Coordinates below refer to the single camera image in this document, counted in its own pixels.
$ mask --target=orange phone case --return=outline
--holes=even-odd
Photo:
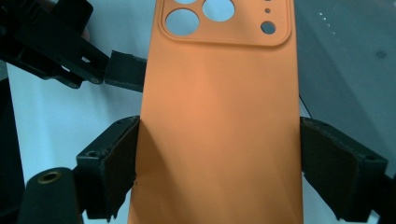
[[[131,224],[303,223],[294,4],[232,2],[215,22],[204,0],[157,1]],[[167,30],[178,8],[198,16],[194,33]]]

